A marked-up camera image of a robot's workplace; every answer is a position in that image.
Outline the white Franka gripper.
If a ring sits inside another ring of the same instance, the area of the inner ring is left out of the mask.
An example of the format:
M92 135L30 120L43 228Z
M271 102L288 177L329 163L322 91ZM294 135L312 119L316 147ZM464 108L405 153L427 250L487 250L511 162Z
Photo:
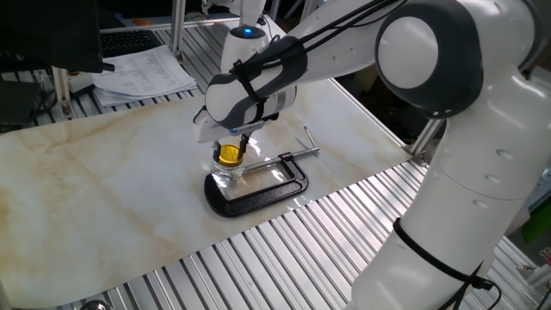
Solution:
M242 134L239 142L239 154L244 155L246 153L246 147L249 143L249 136L264 126L269 125L271 122L276 121L278 118L279 114L276 113L251 124L245 124L241 127L227 129L213 120L209 115L207 108L202 106L193 119L193 134L196 140L201 144L213 142L213 160L215 163L218 163L220 161L221 153L221 144L219 143L219 140Z

